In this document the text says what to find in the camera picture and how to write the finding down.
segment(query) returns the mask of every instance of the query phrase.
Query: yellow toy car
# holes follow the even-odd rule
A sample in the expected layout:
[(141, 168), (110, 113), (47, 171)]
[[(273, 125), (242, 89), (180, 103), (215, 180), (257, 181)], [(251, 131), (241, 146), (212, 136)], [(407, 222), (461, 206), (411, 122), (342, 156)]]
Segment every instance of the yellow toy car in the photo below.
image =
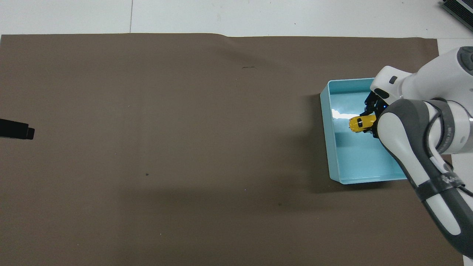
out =
[(350, 129), (353, 132), (366, 132), (376, 121), (376, 115), (363, 115), (350, 118)]

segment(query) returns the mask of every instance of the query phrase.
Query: plastic tray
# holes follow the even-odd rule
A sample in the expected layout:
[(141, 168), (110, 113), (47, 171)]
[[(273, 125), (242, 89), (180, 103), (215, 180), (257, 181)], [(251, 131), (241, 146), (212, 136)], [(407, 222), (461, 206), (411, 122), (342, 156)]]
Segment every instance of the plastic tray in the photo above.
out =
[(406, 179), (370, 133), (354, 133), (348, 120), (364, 111), (373, 79), (331, 80), (320, 94), (330, 178), (342, 184)]

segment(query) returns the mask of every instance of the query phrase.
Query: brown mat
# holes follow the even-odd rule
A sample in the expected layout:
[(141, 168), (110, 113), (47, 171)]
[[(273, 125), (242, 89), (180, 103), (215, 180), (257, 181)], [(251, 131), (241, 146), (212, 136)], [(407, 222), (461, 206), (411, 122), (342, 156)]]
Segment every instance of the brown mat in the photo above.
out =
[(407, 181), (329, 179), (328, 80), (433, 39), (4, 35), (0, 265), (461, 265)]

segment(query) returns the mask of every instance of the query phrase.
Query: white table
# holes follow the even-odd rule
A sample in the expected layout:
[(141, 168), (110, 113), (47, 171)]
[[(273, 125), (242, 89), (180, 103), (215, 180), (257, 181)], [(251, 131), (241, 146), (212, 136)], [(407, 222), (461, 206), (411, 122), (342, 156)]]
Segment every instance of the white table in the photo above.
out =
[[(440, 54), (473, 46), (473, 32), (437, 0), (0, 1), (0, 35), (80, 33), (424, 37), (438, 39)], [(453, 156), (468, 187), (472, 161), (473, 154)]]

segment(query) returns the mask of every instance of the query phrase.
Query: black device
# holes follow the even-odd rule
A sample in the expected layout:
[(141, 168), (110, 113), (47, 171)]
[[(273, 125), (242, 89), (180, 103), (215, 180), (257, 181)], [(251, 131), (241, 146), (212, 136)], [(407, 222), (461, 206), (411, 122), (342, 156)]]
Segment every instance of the black device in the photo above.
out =
[(473, 31), (473, 0), (443, 0), (442, 7)]
[(28, 124), (0, 119), (0, 137), (32, 140), (35, 129), (28, 127)]

